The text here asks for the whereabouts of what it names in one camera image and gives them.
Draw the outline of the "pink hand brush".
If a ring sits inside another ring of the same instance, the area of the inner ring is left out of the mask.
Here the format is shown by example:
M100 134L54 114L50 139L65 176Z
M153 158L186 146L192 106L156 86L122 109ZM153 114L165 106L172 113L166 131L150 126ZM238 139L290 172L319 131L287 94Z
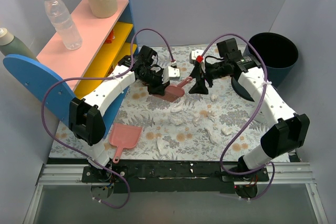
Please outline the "pink hand brush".
M187 77L183 81L181 81L179 84L170 84L164 92L164 95L154 95L157 98L160 98L164 101L173 103L178 98L181 98L185 94L185 90L183 87L187 84L189 84L193 80L192 77Z

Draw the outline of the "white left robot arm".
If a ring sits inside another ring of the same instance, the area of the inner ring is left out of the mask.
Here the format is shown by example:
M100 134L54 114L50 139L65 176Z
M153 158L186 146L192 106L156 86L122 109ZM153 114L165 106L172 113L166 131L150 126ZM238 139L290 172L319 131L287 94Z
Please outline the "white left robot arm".
M106 133L103 116L114 100L136 80L146 84L151 95L165 94L170 84L169 71L153 63L157 56L157 52L148 46L143 46L133 58L124 56L109 75L110 80L103 81L81 100L74 98L70 103L68 127L80 139L86 153L99 163L93 175L100 182L108 181L112 175L107 166L110 158L102 142Z

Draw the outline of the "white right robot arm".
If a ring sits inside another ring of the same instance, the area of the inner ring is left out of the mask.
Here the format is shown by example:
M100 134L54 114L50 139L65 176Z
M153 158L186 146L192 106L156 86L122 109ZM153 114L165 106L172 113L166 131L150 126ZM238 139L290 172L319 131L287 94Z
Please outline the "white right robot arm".
M310 120L306 114L297 114L281 98L272 83L260 54L249 45L250 54L244 56L237 48L234 38L217 43L220 57L216 63L208 63L205 50L193 50L190 63L194 68L190 74L195 79L190 94L208 94L213 81L230 76L235 79L257 102L255 111L239 131L239 134L253 121L258 113L266 120L269 130L261 137L252 151L239 158L236 169L229 174L242 180L251 180L264 165L274 158L300 148L305 141Z

